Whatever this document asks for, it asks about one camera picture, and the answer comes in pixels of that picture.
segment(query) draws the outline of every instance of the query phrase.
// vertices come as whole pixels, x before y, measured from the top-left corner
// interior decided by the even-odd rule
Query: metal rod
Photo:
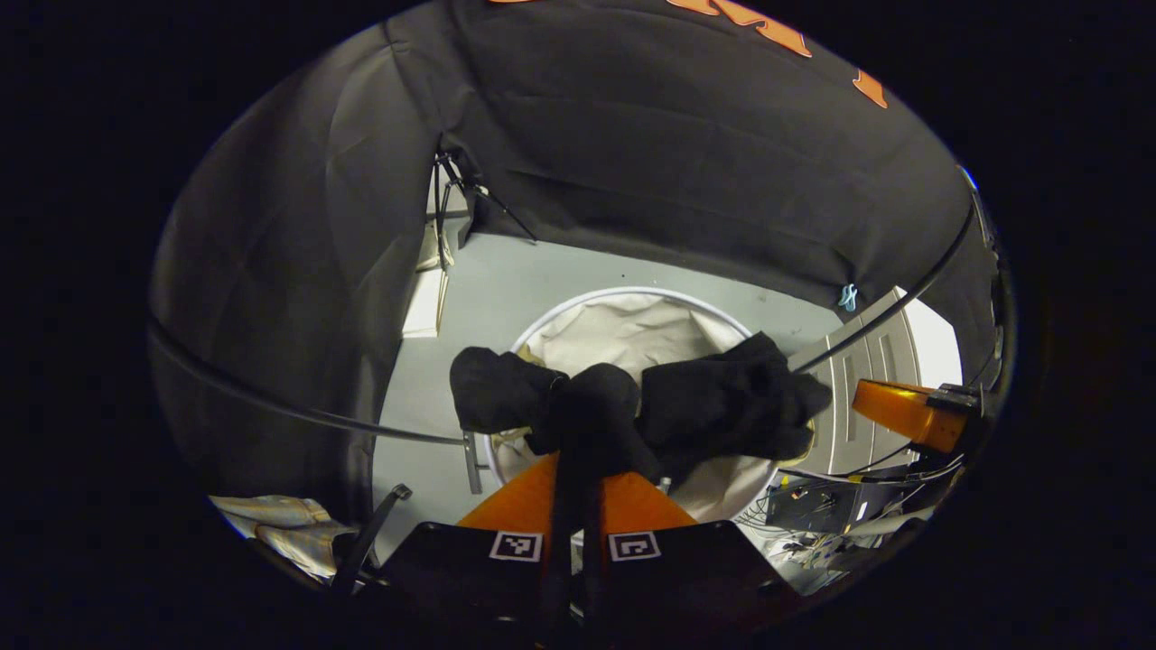
[[[357,533],[357,539],[354,541],[353,548],[349,549],[349,554],[342,560],[341,566],[338,567],[338,574],[333,576],[333,582],[329,583],[331,593],[340,597],[353,594],[354,583],[357,582],[357,574],[361,573],[362,564],[365,563],[365,556],[373,546],[373,540],[377,539],[378,531],[381,530],[386,517],[393,510],[393,504],[399,500],[405,501],[409,498],[413,494],[414,490],[406,487],[406,483],[398,483],[393,486],[390,494],[385,495],[381,504],[373,511],[373,517]]]
[[[460,440],[452,437],[399,431],[397,429],[378,427],[377,424],[370,424],[369,422],[361,422],[351,418],[327,413],[317,408],[303,408],[288,404],[280,398],[246,384],[242,379],[238,379],[237,377],[234,377],[232,375],[229,375],[228,372],[224,372],[207,361],[198,357],[183,344],[177,341],[177,339],[170,334],[168,330],[165,330],[164,325],[162,325],[157,317],[151,312],[148,315],[148,331],[156,341],[157,346],[169,356],[169,359],[176,362],[177,365],[183,368],[190,375],[220,390],[221,392],[231,394],[254,406],[265,408],[266,411],[280,413],[282,415],[296,418],[297,420],[304,420],[314,424],[333,427],[336,429],[347,429],[350,431],[363,431],[387,438],[410,442],[428,442],[431,444],[462,444]]]
[[[469,494],[482,494],[482,477],[477,473],[477,449],[474,446],[474,434],[461,431],[462,448],[466,451],[466,477],[469,479]]]

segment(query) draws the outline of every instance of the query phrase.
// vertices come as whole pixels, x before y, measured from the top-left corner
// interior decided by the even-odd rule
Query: blue clip
[[[859,295],[859,289],[855,288],[854,283],[843,287],[843,295],[839,297],[839,306],[847,311],[855,310],[855,296]]]

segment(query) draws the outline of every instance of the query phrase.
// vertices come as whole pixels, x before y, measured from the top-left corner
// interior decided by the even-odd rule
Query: white cabinet
[[[853,335],[903,295],[903,289],[896,287],[860,316],[792,355],[788,365],[796,368]],[[955,330],[918,300],[810,374],[831,387],[832,401],[830,408],[815,416],[815,444],[798,467],[836,474],[876,461],[909,442],[851,409],[859,379],[935,387],[962,383]],[[906,465],[917,458],[909,450],[873,468]]]

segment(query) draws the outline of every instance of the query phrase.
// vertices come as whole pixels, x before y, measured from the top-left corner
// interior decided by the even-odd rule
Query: white fabric liner
[[[642,382],[651,365],[699,359],[731,349],[750,331],[718,309],[682,294],[646,287],[606,289],[562,303],[518,339],[555,370],[570,376],[612,363]],[[484,445],[498,482],[505,483],[538,458],[518,438]],[[670,497],[698,522],[732,519],[771,480],[770,460],[728,456],[702,463]]]

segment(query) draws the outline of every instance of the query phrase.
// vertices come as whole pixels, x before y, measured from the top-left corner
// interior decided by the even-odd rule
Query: black cloth
[[[831,390],[792,374],[762,332],[721,354],[647,368],[642,390],[606,363],[570,379],[484,348],[454,359],[450,387],[464,429],[529,426],[534,453],[563,449],[598,475],[632,470],[650,480],[669,477],[674,486],[718,456],[802,456],[814,440],[807,422],[831,404]]]
[[[638,398],[638,384],[625,370],[592,365],[550,396],[544,421],[526,442],[535,453],[561,449],[585,478],[635,471],[655,481],[662,467],[635,427]]]
[[[458,422],[479,434],[540,424],[551,386],[560,387],[568,379],[565,372],[534,365],[513,353],[498,355],[479,347],[461,350],[450,364]]]
[[[252,102],[156,242],[149,309],[165,330],[283,401],[377,422],[437,148],[416,101],[393,45],[369,29]],[[169,430],[208,493],[316,498],[350,523],[372,516],[372,436],[208,389],[148,345]]]
[[[837,309],[844,286],[860,305],[910,289],[971,207],[943,142],[892,89],[885,109],[868,99],[858,65],[810,34],[802,58],[750,24],[623,0],[428,2],[384,31],[406,44],[405,90],[442,148],[509,208],[479,201],[474,232],[524,237],[514,214],[541,241],[749,282],[850,319],[862,306]],[[970,377],[995,338],[994,259],[969,236],[951,266],[921,300],[955,327]]]
[[[787,369],[759,332],[729,350],[643,370],[637,428],[677,485],[717,456],[788,460],[807,452],[807,422],[831,404],[831,389]]]

